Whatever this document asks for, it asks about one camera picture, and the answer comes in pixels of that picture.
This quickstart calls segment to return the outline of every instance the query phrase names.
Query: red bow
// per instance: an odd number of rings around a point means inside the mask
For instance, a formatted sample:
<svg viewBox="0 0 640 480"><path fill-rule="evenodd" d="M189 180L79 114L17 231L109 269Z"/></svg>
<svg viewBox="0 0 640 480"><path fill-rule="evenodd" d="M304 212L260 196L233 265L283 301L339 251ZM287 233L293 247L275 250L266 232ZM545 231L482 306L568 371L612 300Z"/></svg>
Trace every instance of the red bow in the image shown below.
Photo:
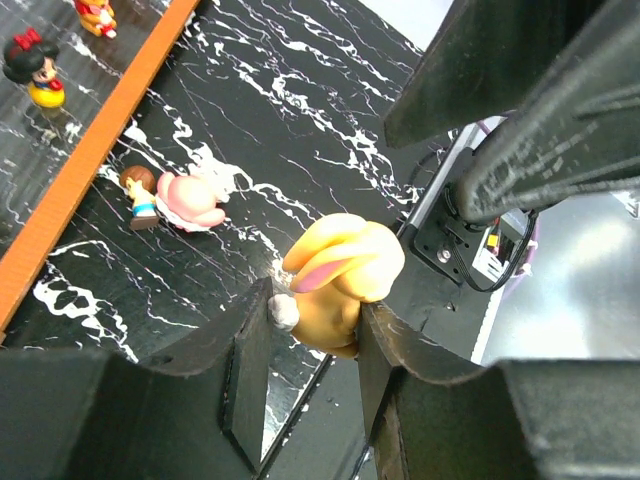
<svg viewBox="0 0 640 480"><path fill-rule="evenodd" d="M49 82L49 88L54 92L59 92L64 88L64 86L62 85L62 82L60 80L58 80L57 78L54 78Z"/></svg>
<svg viewBox="0 0 640 480"><path fill-rule="evenodd" d="M24 35L16 35L13 41L25 52L28 52L33 45L42 42L42 38L32 27L27 28Z"/></svg>

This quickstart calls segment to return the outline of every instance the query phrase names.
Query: orange divider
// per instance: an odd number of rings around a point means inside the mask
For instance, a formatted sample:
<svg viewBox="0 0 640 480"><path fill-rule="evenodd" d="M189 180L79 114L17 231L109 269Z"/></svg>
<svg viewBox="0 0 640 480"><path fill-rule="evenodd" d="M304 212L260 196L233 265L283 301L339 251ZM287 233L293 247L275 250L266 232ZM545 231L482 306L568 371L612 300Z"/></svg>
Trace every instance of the orange divider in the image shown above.
<svg viewBox="0 0 640 480"><path fill-rule="evenodd" d="M200 0L173 0L29 221L0 260L0 342L47 255L62 235Z"/></svg>

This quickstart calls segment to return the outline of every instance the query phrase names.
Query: brown hair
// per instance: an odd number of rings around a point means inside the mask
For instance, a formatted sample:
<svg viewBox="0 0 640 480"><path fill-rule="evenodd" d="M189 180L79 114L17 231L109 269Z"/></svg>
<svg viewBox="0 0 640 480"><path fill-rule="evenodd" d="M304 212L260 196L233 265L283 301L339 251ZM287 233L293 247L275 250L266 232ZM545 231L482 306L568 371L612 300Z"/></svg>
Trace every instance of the brown hair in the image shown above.
<svg viewBox="0 0 640 480"><path fill-rule="evenodd" d="M127 179L129 178L134 182L142 182L142 188L150 193L153 193L153 189L156 187L156 177L153 176L151 170L141 165L134 165L122 172L120 185L127 188Z"/></svg>

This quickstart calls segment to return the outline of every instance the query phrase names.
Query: cable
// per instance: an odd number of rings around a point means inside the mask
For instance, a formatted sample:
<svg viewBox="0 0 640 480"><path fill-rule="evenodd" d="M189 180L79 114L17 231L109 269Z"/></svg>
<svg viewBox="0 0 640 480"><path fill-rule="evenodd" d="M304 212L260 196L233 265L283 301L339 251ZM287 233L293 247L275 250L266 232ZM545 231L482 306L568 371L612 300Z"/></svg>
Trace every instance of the cable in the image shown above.
<svg viewBox="0 0 640 480"><path fill-rule="evenodd" d="M445 201L451 213L457 216L457 210L453 206L453 203L451 202L449 193L450 193L450 190L447 188L444 191ZM527 221L527 229L524 232L524 236L518 243L518 246L516 247L515 252L509 259L509 266L505 269L504 272L502 272L502 275L500 276L500 278L498 278L498 280L488 288L482 288L471 277L471 273L469 273L469 269L464 263L464 259L462 258L462 254L458 249L458 245L455 241L455 238L452 239L453 241L451 244L451 253L458 266L458 269L460 270L460 274L462 275L462 278L464 278L467 285L469 285L472 289L474 289L477 292L482 292L482 293L495 292L496 290L501 289L509 281L509 279L513 277L513 274L515 273L516 269L518 268L518 264L520 263L520 259L527 251L527 246L529 245L529 241L531 240L531 236L533 235L533 231L535 229L536 222L538 220L538 212L536 212L535 210L532 210L529 212L528 217L529 219Z"/></svg>
<svg viewBox="0 0 640 480"><path fill-rule="evenodd" d="M484 133L485 135L489 135L491 133L491 129L487 127L487 124L484 123L484 120L478 120L476 122L476 125L480 127L480 130L482 130L482 133Z"/></svg>
<svg viewBox="0 0 640 480"><path fill-rule="evenodd" d="M426 170L424 168L424 166L431 160L433 160L434 158L438 158L438 151L437 150L430 150L428 151L424 157L422 157L420 159L420 161L418 161L418 163L416 164L415 167L413 167L413 170L411 171L411 174L409 175L409 179L407 180L407 183L405 184L408 187L411 188L415 188L416 187L416 181L418 179L418 175L420 175L421 172L426 172L429 170ZM415 206L416 202L407 202L407 208L406 208L406 215L408 216L411 213L411 210L413 209L413 207ZM400 228L402 227L402 224L404 222L407 221L407 217L404 217L403 215L400 215L398 217L396 217L395 221L393 222L393 224L391 225L391 230L394 233L398 233L398 231L400 230Z"/></svg>

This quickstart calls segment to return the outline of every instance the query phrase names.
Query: pink inner ear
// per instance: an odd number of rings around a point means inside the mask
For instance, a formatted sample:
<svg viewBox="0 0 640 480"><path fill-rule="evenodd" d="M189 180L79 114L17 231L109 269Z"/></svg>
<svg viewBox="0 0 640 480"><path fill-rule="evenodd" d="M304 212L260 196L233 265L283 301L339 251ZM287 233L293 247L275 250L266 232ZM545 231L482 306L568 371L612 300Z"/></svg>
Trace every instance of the pink inner ear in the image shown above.
<svg viewBox="0 0 640 480"><path fill-rule="evenodd" d="M296 293L309 293L315 290L326 278L331 277L331 274L340 268L347 260L336 260L335 262L325 263L320 267L312 270L306 277L298 283Z"/></svg>

